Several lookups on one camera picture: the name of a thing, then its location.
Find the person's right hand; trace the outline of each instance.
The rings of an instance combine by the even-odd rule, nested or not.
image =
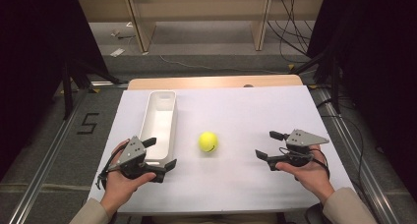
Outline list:
[[[126,144],[128,141],[129,140],[125,140],[119,143],[119,145],[117,145],[117,147],[113,150],[112,154],[117,150],[117,148],[123,144]],[[113,158],[113,164],[117,162],[120,155],[122,154],[122,151],[119,151]],[[109,172],[107,175],[106,190],[100,202],[106,210],[107,215],[111,218],[117,209],[129,200],[133,192],[138,187],[147,182],[150,182],[155,177],[156,175],[154,173],[145,173],[137,179],[130,180],[124,177],[119,170]]]
[[[311,145],[311,149],[320,149],[319,145]],[[323,155],[316,150],[312,151],[314,157],[325,163]],[[302,167],[294,167],[289,163],[278,162],[276,168],[294,175],[305,189],[312,192],[322,204],[334,193],[334,188],[328,180],[328,173],[318,163],[311,161]]]

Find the table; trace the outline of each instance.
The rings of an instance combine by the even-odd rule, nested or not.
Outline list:
[[[175,79],[149,80],[171,83],[155,88],[175,88],[177,93],[174,146],[177,167],[166,174],[163,184],[140,187],[119,209],[120,213],[278,212],[307,208],[318,202],[292,175],[270,172],[267,164],[255,155],[255,149],[274,155],[278,154],[279,146],[285,146],[269,138],[269,131],[289,134],[299,128],[328,138],[307,88],[299,85],[295,76],[250,76],[228,81],[234,78],[183,78],[177,83]],[[279,85],[280,80],[291,78],[292,85],[271,86],[272,80]],[[97,171],[119,141],[140,131],[147,100],[153,91],[141,87],[140,82],[146,81],[132,81],[129,90],[123,93]],[[183,88],[181,83],[194,88]],[[218,88],[216,83],[224,84]],[[241,87],[244,84],[262,87]],[[219,147],[214,153],[199,151],[197,138],[203,131],[217,133]],[[334,187],[352,188],[332,143],[323,145],[322,149],[328,157]],[[89,197],[100,199],[102,195],[103,190],[92,184]]]

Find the white container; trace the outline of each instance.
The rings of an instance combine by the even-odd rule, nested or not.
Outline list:
[[[140,135],[140,140],[156,138],[156,144],[147,148],[147,164],[163,167],[172,160],[176,119],[175,92],[152,92]]]

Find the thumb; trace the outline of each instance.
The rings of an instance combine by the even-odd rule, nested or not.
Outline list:
[[[297,168],[296,168],[296,167],[292,166],[292,165],[291,165],[291,164],[289,164],[289,163],[285,163],[285,162],[278,162],[278,163],[276,163],[275,167],[276,167],[277,169],[281,170],[281,171],[284,171],[284,172],[290,173],[290,174],[292,174],[292,175],[295,175],[295,172],[296,172],[296,170],[297,170]]]
[[[154,173],[145,173],[144,175],[140,176],[139,178],[133,180],[133,184],[136,188],[140,187],[141,185],[150,182],[153,178],[156,177]]]

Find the yellow ball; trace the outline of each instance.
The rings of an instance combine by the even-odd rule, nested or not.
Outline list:
[[[212,152],[218,146],[217,136],[212,132],[204,132],[199,137],[199,147],[204,152]]]

